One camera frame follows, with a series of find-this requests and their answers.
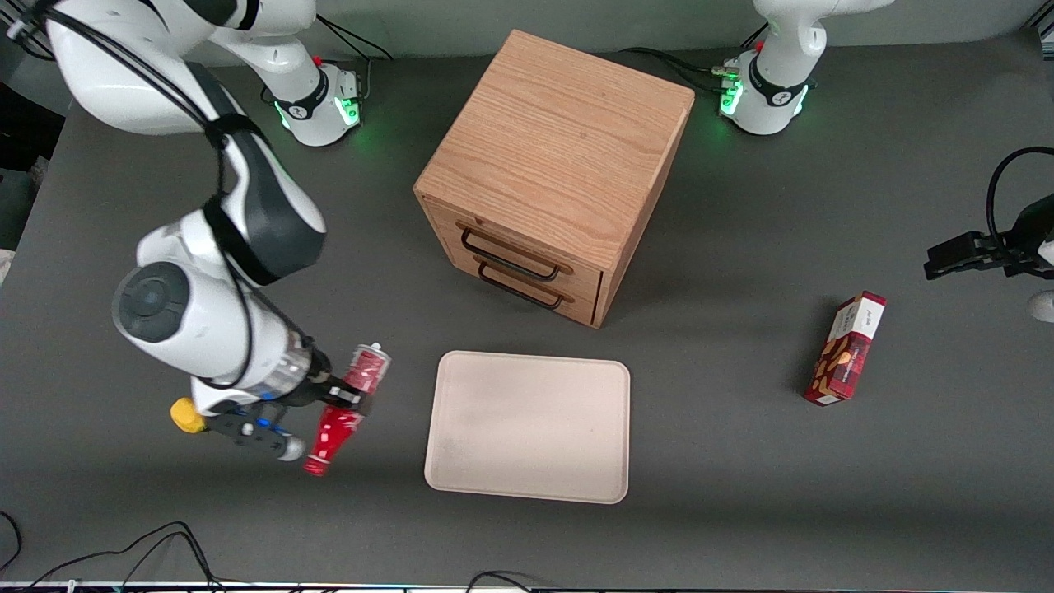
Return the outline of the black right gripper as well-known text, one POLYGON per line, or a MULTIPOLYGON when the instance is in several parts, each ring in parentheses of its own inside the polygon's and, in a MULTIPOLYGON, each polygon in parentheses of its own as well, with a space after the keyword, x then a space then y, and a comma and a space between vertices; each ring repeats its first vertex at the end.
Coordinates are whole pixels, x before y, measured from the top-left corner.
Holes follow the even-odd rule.
POLYGON ((310 361, 305 378, 285 395, 286 408, 304 408, 321 402, 333 408, 355 410, 362 417, 369 416, 374 403, 373 394, 364 394, 334 375, 330 359, 319 349, 311 350, 310 361))

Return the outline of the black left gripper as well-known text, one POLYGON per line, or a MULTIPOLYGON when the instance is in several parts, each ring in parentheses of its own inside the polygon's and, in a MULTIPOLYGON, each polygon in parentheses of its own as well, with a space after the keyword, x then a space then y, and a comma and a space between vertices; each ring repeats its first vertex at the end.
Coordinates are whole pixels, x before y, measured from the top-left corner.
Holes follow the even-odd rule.
MULTIPOLYGON (((1004 266, 1007 278, 1015 275, 1033 275, 1042 280, 1052 280, 1053 266, 1043 258, 1040 248, 1052 237, 1053 195, 1035 200, 1017 215, 1009 231, 1001 232, 1006 250, 1016 265, 1004 266)), ((995 241, 979 231, 968 231, 953 239, 929 248, 925 270, 926 280, 934 281, 952 273, 965 271, 987 271, 1001 268, 995 241)))

